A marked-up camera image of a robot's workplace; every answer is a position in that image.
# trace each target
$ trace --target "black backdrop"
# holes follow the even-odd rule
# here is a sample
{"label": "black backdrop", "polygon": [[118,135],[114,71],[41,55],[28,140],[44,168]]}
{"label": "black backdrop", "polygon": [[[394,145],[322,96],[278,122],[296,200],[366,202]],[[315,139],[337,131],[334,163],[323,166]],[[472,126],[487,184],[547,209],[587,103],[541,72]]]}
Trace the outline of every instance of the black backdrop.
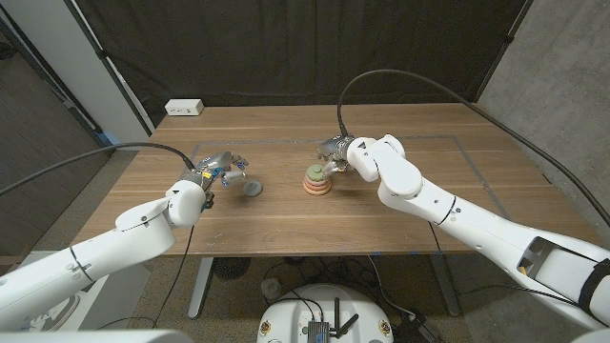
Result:
{"label": "black backdrop", "polygon": [[[525,0],[78,0],[155,125],[171,98],[206,106],[334,104],[356,75],[393,68],[476,100]],[[445,102],[374,77],[347,103]]]}

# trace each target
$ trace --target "table top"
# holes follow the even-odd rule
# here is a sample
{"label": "table top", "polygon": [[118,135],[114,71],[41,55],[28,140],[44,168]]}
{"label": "table top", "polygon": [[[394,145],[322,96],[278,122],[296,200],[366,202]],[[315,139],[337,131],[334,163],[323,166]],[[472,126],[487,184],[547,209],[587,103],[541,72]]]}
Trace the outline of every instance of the table top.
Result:
{"label": "table top", "polygon": [[[343,120],[355,136],[398,138],[430,181],[520,224],[599,244],[592,227],[567,203],[513,139],[458,104],[353,105]],[[471,252],[441,229],[387,208],[378,180],[356,171],[332,176],[333,188],[309,195],[302,180],[320,142],[338,133],[335,106],[205,108],[196,117],[166,117],[150,141],[177,148],[196,163],[219,151],[250,162],[250,180],[213,185],[214,205],[195,225],[189,254],[202,256],[405,254]],[[185,172],[176,155],[145,148],[134,158],[72,243],[114,228],[116,217],[164,196]],[[174,231],[165,254],[184,253],[190,228]]]}

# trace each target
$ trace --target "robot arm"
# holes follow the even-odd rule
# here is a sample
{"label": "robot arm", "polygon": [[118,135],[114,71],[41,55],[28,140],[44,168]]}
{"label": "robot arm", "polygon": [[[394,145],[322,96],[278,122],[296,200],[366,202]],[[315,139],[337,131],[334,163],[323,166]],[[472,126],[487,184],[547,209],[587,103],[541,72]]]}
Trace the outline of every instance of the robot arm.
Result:
{"label": "robot arm", "polygon": [[[346,161],[368,182],[381,177],[377,194],[384,205],[434,223],[492,260],[522,287],[573,302],[535,294],[563,316],[589,329],[610,325],[609,251],[513,223],[443,190],[405,159],[402,145],[392,135],[343,139],[349,142],[334,150],[333,159]],[[323,145],[322,155],[328,155],[329,145],[339,147],[340,139],[334,140]]]}
{"label": "robot arm", "polygon": [[210,187],[245,177],[231,171],[248,162],[226,151],[208,157],[164,198],[136,206],[118,216],[116,228],[0,277],[0,331],[18,330],[93,281],[149,260],[175,243],[172,230],[188,228],[213,203]]}

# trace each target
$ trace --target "wall outlet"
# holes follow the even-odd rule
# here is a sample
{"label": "wall outlet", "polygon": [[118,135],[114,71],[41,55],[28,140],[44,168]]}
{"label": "wall outlet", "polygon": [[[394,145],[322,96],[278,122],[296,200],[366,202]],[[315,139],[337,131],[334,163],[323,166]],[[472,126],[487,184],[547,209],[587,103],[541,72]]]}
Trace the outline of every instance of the wall outlet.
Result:
{"label": "wall outlet", "polygon": [[203,111],[201,99],[172,99],[165,105],[168,115],[199,115]]}

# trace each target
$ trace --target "table leg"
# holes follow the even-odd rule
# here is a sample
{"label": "table leg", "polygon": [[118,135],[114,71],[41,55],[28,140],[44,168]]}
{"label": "table leg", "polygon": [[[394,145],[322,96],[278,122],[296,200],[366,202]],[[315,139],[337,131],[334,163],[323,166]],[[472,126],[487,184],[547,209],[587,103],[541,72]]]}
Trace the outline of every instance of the table leg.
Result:
{"label": "table leg", "polygon": [[447,269],[447,264],[443,258],[444,256],[440,254],[430,255],[430,263],[432,264],[432,269],[435,271],[435,275],[437,276],[438,285],[440,286],[440,293],[442,294],[447,307],[447,313],[451,316],[458,316],[461,314],[458,296],[454,290],[451,277],[449,276],[449,270]]}
{"label": "table leg", "polygon": [[212,276],[214,275],[212,271],[213,262],[213,257],[201,258],[201,262],[199,263],[199,272],[197,272],[197,278],[194,282],[191,304],[189,305],[188,315],[190,319],[196,319],[199,317],[199,315],[201,315],[203,302],[208,293],[208,286]]}

